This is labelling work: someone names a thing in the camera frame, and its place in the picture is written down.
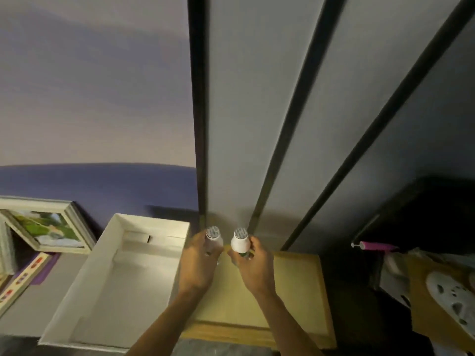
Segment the photograph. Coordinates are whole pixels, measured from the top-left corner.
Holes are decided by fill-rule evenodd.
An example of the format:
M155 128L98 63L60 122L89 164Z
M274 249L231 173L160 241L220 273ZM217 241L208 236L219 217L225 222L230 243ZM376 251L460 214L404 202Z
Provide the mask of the photograph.
M84 248L61 214L8 210L15 220L42 246Z

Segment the framed photo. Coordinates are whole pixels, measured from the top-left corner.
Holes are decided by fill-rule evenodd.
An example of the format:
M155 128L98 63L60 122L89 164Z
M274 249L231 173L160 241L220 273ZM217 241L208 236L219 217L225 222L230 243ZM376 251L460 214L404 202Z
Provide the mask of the framed photo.
M0 197L0 214L36 251L90 253L95 245L72 201Z

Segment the hand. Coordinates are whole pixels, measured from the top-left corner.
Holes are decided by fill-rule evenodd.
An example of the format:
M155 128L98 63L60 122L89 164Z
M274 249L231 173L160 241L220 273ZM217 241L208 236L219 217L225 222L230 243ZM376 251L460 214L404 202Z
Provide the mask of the hand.
M211 286L217 259L223 248L216 247L206 255L206 231L197 233L181 254L179 293L198 292L204 294Z
M232 249L228 255L238 266L242 280L256 299L276 295L274 281L274 256L267 251L255 236L250 236L254 255L246 259Z

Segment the bottle cap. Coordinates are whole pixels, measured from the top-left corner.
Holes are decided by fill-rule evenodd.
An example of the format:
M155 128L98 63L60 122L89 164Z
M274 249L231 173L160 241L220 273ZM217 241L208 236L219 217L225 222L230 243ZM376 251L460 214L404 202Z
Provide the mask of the bottle cap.
M244 227L239 227L234 230L234 237L236 239L244 240L247 239L249 236L249 233L247 233L247 230Z
M216 239L221 236L217 226L211 226L206 229L206 237L209 239Z

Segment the pink object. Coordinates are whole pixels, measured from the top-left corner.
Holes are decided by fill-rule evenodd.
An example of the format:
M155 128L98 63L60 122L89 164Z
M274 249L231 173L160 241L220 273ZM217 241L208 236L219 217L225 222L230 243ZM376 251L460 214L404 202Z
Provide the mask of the pink object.
M360 241L359 244L352 243L352 247L359 247L362 250L373 250L373 251L393 251L397 249L397 246L389 245L389 244L380 244L375 242L366 242Z

